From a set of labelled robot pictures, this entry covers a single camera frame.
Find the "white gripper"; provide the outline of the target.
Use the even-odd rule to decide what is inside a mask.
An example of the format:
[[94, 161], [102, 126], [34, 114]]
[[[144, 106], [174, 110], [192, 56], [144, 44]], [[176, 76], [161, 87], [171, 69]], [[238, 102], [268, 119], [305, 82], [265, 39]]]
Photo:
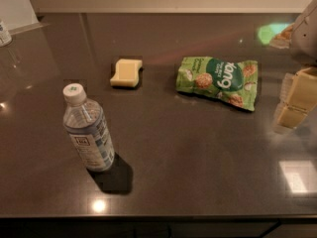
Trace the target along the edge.
[[[294, 60], [317, 65], [317, 0], [312, 0], [296, 18], [290, 40]], [[273, 120], [275, 130], [296, 129], [317, 106], [317, 67], [304, 66], [282, 81]]]

